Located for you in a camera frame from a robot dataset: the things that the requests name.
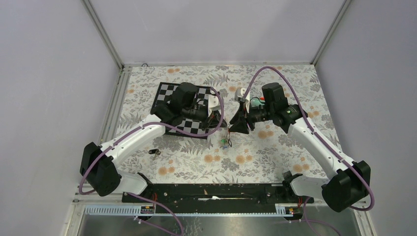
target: gray leaf pattern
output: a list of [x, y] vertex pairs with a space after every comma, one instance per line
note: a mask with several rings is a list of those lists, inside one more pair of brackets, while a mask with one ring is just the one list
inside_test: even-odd
[[[235, 91], [247, 87], [262, 66], [161, 66], [133, 67], [119, 117], [117, 135], [146, 117], [160, 82], [190, 82], [213, 86], [225, 102], [225, 119], [235, 114]], [[320, 82], [312, 65], [275, 66], [291, 82], [303, 108], [321, 132], [335, 145], [340, 143], [331, 120]], [[295, 104], [288, 86], [271, 70], [260, 73], [251, 96], [262, 96], [264, 84], [279, 82], [290, 104]], [[231, 134], [233, 147], [223, 148], [222, 128], [205, 139], [163, 135], [136, 151], [120, 169], [141, 172], [155, 183], [271, 183], [280, 182], [290, 170], [310, 177], [325, 177], [314, 158], [292, 137], [272, 122], [257, 123], [249, 135]], [[149, 155], [158, 148], [161, 155]]]

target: chessboard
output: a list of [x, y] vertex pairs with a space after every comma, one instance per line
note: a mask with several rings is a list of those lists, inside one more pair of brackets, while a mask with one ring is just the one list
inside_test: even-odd
[[[172, 93], [175, 91], [175, 89], [178, 87], [179, 84], [173, 84], [173, 83], [166, 83], [166, 82], [160, 82], [158, 91], [156, 92], [155, 99], [152, 104], [152, 108], [154, 108], [156, 105], [163, 103], [168, 96], [172, 95]], [[197, 94], [197, 99], [200, 102], [201, 100], [208, 101], [209, 95], [210, 95], [210, 87], [206, 86], [196, 86], [199, 91]], [[192, 134], [205, 134], [208, 133], [208, 130], [202, 130], [199, 128], [200, 123], [198, 121], [193, 121], [191, 119], [184, 118], [182, 120], [182, 123], [180, 125], [177, 125], [177, 128], [180, 130], [184, 130], [186, 132], [192, 133]], [[176, 136], [184, 136], [184, 137], [190, 137], [185, 134], [181, 134], [175, 130], [166, 131], [165, 134], [167, 135], [176, 135]], [[196, 139], [207, 139], [207, 136], [205, 137], [190, 137], [190, 138], [196, 138]]]

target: gray wall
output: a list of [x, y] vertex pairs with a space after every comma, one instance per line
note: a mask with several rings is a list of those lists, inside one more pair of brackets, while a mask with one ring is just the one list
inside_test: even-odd
[[57, 236], [118, 70], [79, 0], [2, 0], [0, 22], [0, 235]]
[[353, 1], [317, 66], [343, 150], [371, 166], [379, 236], [417, 231], [417, 1]]
[[125, 63], [306, 62], [343, 0], [91, 0]]

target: wire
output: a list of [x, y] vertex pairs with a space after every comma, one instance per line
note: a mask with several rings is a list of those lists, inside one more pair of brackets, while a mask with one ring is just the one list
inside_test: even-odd
[[308, 226], [311, 228], [311, 230], [315, 233], [315, 234], [317, 234], [318, 236], [321, 236], [320, 234], [319, 234], [319, 232], [317, 232], [314, 228], [313, 228], [313, 226], [311, 226], [311, 224], [310, 224], [310, 220], [308, 220], [307, 219], [307, 208], [305, 207], [306, 205], [307, 205], [307, 202], [308, 202], [308, 200], [310, 199], [310, 197], [308, 197], [306, 200], [305, 200], [305, 202], [304, 202], [304, 205], [302, 206], [302, 209], [303, 209], [303, 214], [304, 214], [304, 220], [307, 222], [307, 224], [308, 224]]
[[285, 78], [285, 76], [281, 73], [281, 72], [279, 72], [279, 70], [277, 70], [277, 69], [275, 69], [274, 67], [272, 67], [272, 66], [264, 66], [264, 67], [262, 67], [261, 69], [259, 69], [256, 73], [255, 73], [255, 75], [253, 76], [253, 78], [252, 78], [252, 80], [250, 81], [250, 83], [249, 83], [249, 86], [248, 86], [248, 88], [246, 89], [246, 92], [245, 92], [245, 94], [243, 95], [243, 99], [245, 99], [246, 98], [246, 96], [248, 95], [248, 93], [249, 93], [249, 91], [250, 91], [250, 89], [251, 89], [251, 87], [252, 87], [252, 84], [253, 84], [253, 82], [255, 81], [255, 79], [256, 79], [256, 77], [259, 75], [259, 73], [261, 72], [261, 71], [263, 71], [263, 70], [265, 70], [265, 69], [271, 69], [271, 70], [273, 70], [273, 71], [275, 71], [279, 76], [281, 76], [281, 78], [285, 81], [285, 83], [288, 85], [288, 87], [290, 88], [290, 90], [291, 90], [291, 92], [293, 93], [293, 95], [294, 95], [294, 98], [296, 99], [296, 101], [297, 101], [297, 104], [298, 104], [298, 106], [299, 106], [299, 108], [300, 108], [300, 110], [301, 110], [301, 114], [302, 114], [302, 117], [303, 117], [303, 119], [304, 119], [304, 121], [305, 121], [305, 123], [307, 124], [307, 127], [311, 130], [311, 132], [317, 137], [317, 139], [319, 139], [320, 140], [320, 142], [322, 142], [322, 144], [333, 154], [333, 155], [335, 155], [336, 157], [337, 157], [337, 159], [339, 159], [339, 161], [341, 161], [343, 164], [345, 164], [357, 177], [358, 177], [358, 179], [360, 180], [360, 182], [363, 184], [363, 186], [365, 186], [365, 188], [366, 188], [366, 190], [368, 191], [368, 193], [369, 193], [369, 197], [371, 198], [371, 203], [369, 204], [369, 206], [368, 207], [366, 207], [366, 208], [358, 208], [358, 207], [355, 207], [355, 206], [350, 206], [350, 208], [352, 208], [352, 209], [355, 209], [355, 210], [359, 210], [359, 211], [369, 211], [369, 210], [371, 210], [373, 207], [374, 207], [374, 205], [375, 205], [375, 197], [374, 197], [374, 193], [372, 192], [372, 190], [371, 190], [371, 188], [369, 187], [369, 184], [363, 179], [363, 177], [362, 176], [360, 176], [360, 174], [347, 162], [347, 161], [345, 161], [344, 159], [343, 159], [343, 157], [342, 156], [340, 156], [317, 132], [315, 132], [314, 131], [314, 128], [313, 128], [313, 126], [310, 124], [310, 122], [308, 121], [308, 119], [307, 119], [307, 117], [305, 116], [305, 113], [303, 112], [303, 108], [302, 108], [302, 105], [301, 105], [301, 103], [300, 103], [300, 101], [299, 101], [299, 99], [298, 99], [298, 96], [297, 96], [297, 94], [296, 94], [296, 92], [294, 91], [294, 88], [291, 86], [291, 84], [290, 84], [290, 82], [288, 82], [288, 80]]
[[252, 97], [250, 100], [249, 100], [249, 103], [252, 101], [252, 99], [254, 99], [254, 98], [257, 98], [258, 100], [259, 100], [259, 102], [262, 102], [262, 100], [260, 99], [260, 98], [258, 98], [258, 97]]
[[138, 199], [140, 199], [140, 200], [142, 200], [142, 201], [146, 201], [146, 202], [149, 202], [149, 203], [153, 203], [153, 204], [156, 204], [156, 205], [158, 205], [158, 206], [161, 206], [162, 208], [164, 208], [167, 212], [169, 212], [174, 218], [175, 218], [175, 220], [178, 222], [178, 224], [179, 224], [179, 228], [181, 229], [181, 234], [175, 234], [175, 233], [173, 233], [173, 232], [170, 232], [170, 231], [168, 231], [167, 229], [164, 229], [164, 228], [162, 228], [161, 226], [159, 226], [159, 225], [156, 225], [156, 224], [153, 224], [153, 223], [150, 223], [150, 222], [148, 222], [148, 221], [139, 221], [140, 223], [145, 223], [145, 224], [147, 224], [147, 225], [150, 225], [150, 226], [154, 226], [154, 227], [156, 227], [156, 228], [158, 228], [158, 229], [160, 229], [160, 230], [162, 230], [162, 231], [164, 231], [164, 232], [167, 232], [167, 233], [169, 233], [169, 234], [172, 234], [172, 235], [175, 235], [175, 236], [182, 236], [182, 235], [184, 235], [184, 227], [182, 226], [182, 224], [181, 224], [181, 222], [180, 222], [180, 220], [178, 219], [178, 217], [168, 208], [168, 207], [166, 207], [164, 204], [162, 204], [162, 203], [159, 203], [159, 202], [155, 202], [155, 201], [152, 201], [152, 200], [150, 200], [150, 199], [147, 199], [147, 198], [144, 198], [144, 197], [141, 197], [141, 196], [139, 196], [139, 195], [136, 195], [136, 194], [134, 194], [134, 193], [128, 193], [129, 195], [131, 195], [131, 196], [133, 196], [133, 197], [135, 197], [135, 198], [138, 198]]
[[[189, 132], [186, 132], [186, 131], [183, 131], [183, 130], [180, 130], [180, 129], [178, 129], [178, 128], [176, 128], [176, 127], [173, 127], [173, 126], [171, 126], [171, 125], [168, 125], [168, 124], [165, 124], [165, 123], [161, 123], [161, 122], [149, 122], [149, 123], [146, 123], [146, 124], [144, 124], [142, 127], [137, 127], [137, 128], [135, 128], [135, 129], [133, 129], [133, 130], [131, 130], [130, 132], [128, 132], [128, 133], [126, 133], [125, 135], [123, 135], [122, 137], [120, 137], [117, 141], [115, 141], [114, 143], [113, 143], [113, 146], [109, 146], [108, 148], [106, 148], [104, 151], [102, 151], [94, 160], [93, 160], [93, 162], [91, 163], [91, 165], [87, 168], [87, 170], [84, 172], [84, 175], [83, 175], [83, 177], [81, 178], [81, 181], [80, 181], [80, 184], [79, 184], [79, 186], [78, 186], [78, 192], [81, 194], [81, 195], [87, 195], [87, 194], [90, 194], [90, 193], [93, 193], [93, 192], [95, 192], [95, 190], [90, 190], [90, 191], [88, 191], [88, 192], [83, 192], [83, 185], [84, 185], [84, 183], [86, 182], [86, 179], [87, 179], [87, 176], [89, 175], [89, 173], [91, 172], [91, 170], [93, 169], [93, 167], [97, 164], [97, 162], [108, 152], [108, 151], [110, 151], [111, 149], [113, 149], [114, 148], [114, 146], [116, 146], [116, 145], [118, 145], [120, 142], [122, 142], [123, 140], [125, 140], [127, 137], [129, 137], [130, 135], [132, 135], [133, 133], [135, 133], [136, 131], [138, 131], [138, 130], [140, 130], [140, 129], [143, 129], [143, 128], [145, 128], [145, 127], [147, 127], [147, 126], [149, 126], [149, 125], [163, 125], [163, 126], [165, 126], [165, 127], [168, 127], [168, 128], [171, 128], [171, 129], [173, 129], [173, 130], [175, 130], [175, 131], [178, 131], [178, 132], [180, 132], [180, 133], [182, 133], [182, 134], [186, 134], [186, 135], [188, 135], [188, 136], [191, 136], [191, 137], [205, 137], [205, 136], [208, 136], [208, 135], [211, 135], [211, 134], [213, 134], [214, 132], [216, 132], [219, 128], [220, 128], [220, 126], [221, 126], [221, 124], [222, 124], [222, 122], [223, 122], [223, 118], [224, 118], [224, 101], [223, 101], [223, 99], [221, 98], [221, 96], [220, 96], [220, 94], [216, 91], [216, 89], [215, 88], [213, 88], [213, 87], [211, 87], [210, 88], [212, 91], [214, 91], [214, 93], [215, 93], [215, 95], [217, 96], [217, 98], [219, 99], [219, 103], [220, 103], [220, 108], [221, 108], [221, 114], [220, 114], [220, 122], [219, 122], [219, 124], [213, 129], [213, 130], [211, 130], [210, 132], [208, 132], [208, 133], [205, 133], [205, 134], [192, 134], [192, 133], [189, 133]], [[147, 221], [143, 221], [145, 224], [148, 224], [148, 225], [152, 225], [152, 226], [154, 226], [154, 227], [156, 227], [156, 228], [158, 228], [158, 229], [160, 229], [160, 230], [163, 230], [163, 231], [165, 231], [165, 232], [167, 232], [167, 233], [169, 233], [169, 234], [173, 234], [173, 235], [175, 235], [175, 236], [181, 236], [181, 235], [183, 235], [184, 234], [184, 227], [182, 226], [182, 224], [181, 224], [181, 222], [180, 222], [180, 220], [178, 219], [178, 217], [171, 211], [171, 210], [169, 210], [165, 205], [163, 205], [163, 204], [161, 204], [161, 203], [158, 203], [158, 202], [156, 202], [156, 201], [152, 201], [152, 200], [150, 200], [150, 199], [146, 199], [146, 198], [143, 198], [143, 197], [141, 197], [141, 196], [138, 196], [138, 195], [136, 195], [136, 194], [133, 194], [133, 193], [128, 193], [128, 194], [130, 194], [131, 196], [133, 196], [133, 197], [136, 197], [136, 198], [138, 198], [138, 199], [141, 199], [141, 200], [143, 200], [143, 201], [147, 201], [147, 202], [150, 202], [150, 203], [153, 203], [153, 204], [157, 204], [157, 205], [159, 205], [159, 206], [161, 206], [161, 207], [163, 207], [164, 209], [166, 209], [176, 220], [177, 220], [177, 222], [178, 222], [178, 224], [179, 224], [179, 227], [181, 228], [181, 234], [180, 235], [177, 235], [177, 234], [174, 234], [174, 233], [172, 233], [172, 232], [170, 232], [170, 231], [168, 231], [168, 230], [166, 230], [166, 229], [164, 229], [164, 228], [162, 228], [162, 227], [160, 227], [160, 226], [158, 226], [158, 225], [155, 225], [155, 224], [152, 224], [152, 223], [150, 223], [150, 222], [147, 222]]]
[[298, 198], [298, 205], [297, 205], [297, 209], [301, 206], [301, 204], [302, 204], [302, 199], [299, 197], [299, 198]]
[[[337, 233], [337, 235], [342, 236], [342, 234], [340, 233], [340, 231], [338, 231], [333, 225], [331, 225], [331, 224], [329, 224], [327, 222], [320, 221], [320, 220], [309, 220], [309, 221], [311, 223], [317, 223], [317, 224], [322, 224], [322, 225], [328, 226], [329, 228], [331, 228], [332, 230], [334, 230]], [[293, 224], [293, 223], [300, 223], [300, 222], [305, 222], [305, 220], [292, 220], [291, 221], [291, 224]], [[276, 222], [276, 224], [289, 224], [289, 223], [290, 223], [290, 221]]]

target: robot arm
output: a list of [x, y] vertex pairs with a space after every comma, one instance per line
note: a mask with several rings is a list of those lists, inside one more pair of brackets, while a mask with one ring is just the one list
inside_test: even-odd
[[[244, 90], [237, 90], [240, 101], [238, 112], [231, 120], [231, 132], [249, 133], [255, 128], [255, 123], [272, 120], [284, 132], [294, 137], [317, 160], [324, 169], [327, 178], [311, 178], [296, 174], [285, 178], [283, 184], [288, 186], [297, 196], [309, 196], [323, 199], [331, 209], [341, 212], [352, 204], [368, 195], [364, 185], [348, 167], [342, 163], [327, 147], [310, 131], [302, 117], [298, 105], [288, 105], [283, 88], [278, 83], [271, 83], [262, 87], [265, 102], [246, 109], [246, 100], [241, 99]], [[310, 118], [310, 125], [316, 128]], [[329, 146], [364, 178], [369, 185], [370, 168], [364, 162], [356, 163], [352, 158], [340, 151], [319, 130], [315, 132], [321, 136]]]
[[[198, 89], [193, 84], [182, 83], [169, 101], [153, 108], [151, 115], [128, 131], [100, 146], [90, 143], [84, 148], [81, 175], [84, 175], [92, 162], [102, 155], [86, 178], [99, 196], [122, 192], [140, 194], [146, 188], [147, 181], [140, 174], [118, 169], [126, 158], [154, 138], [162, 136], [167, 129], [164, 125], [152, 124], [144, 127], [144, 124], [161, 122], [177, 126], [184, 118], [200, 121], [201, 129], [213, 128], [219, 124], [220, 102], [217, 96], [211, 95], [206, 103], [199, 104], [196, 100], [197, 92]], [[225, 126], [226, 122], [222, 121], [221, 127]]]

